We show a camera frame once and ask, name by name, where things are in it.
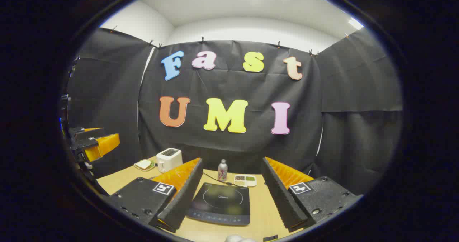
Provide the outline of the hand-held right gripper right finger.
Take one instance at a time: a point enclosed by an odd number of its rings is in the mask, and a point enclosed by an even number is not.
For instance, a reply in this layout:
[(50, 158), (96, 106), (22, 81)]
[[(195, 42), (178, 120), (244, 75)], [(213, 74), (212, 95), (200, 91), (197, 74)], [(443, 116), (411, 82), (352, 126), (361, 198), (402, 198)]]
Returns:
[(313, 178), (269, 157), (262, 160), (262, 176), (290, 232), (323, 223), (362, 197), (330, 177)]

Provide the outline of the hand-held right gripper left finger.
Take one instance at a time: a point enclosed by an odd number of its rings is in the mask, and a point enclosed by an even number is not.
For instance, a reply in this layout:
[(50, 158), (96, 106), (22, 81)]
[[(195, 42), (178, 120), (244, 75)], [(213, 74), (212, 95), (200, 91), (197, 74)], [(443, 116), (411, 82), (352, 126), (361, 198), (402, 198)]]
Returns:
[(113, 195), (108, 203), (136, 222), (176, 232), (187, 214), (203, 174), (196, 158), (153, 179), (138, 177)]

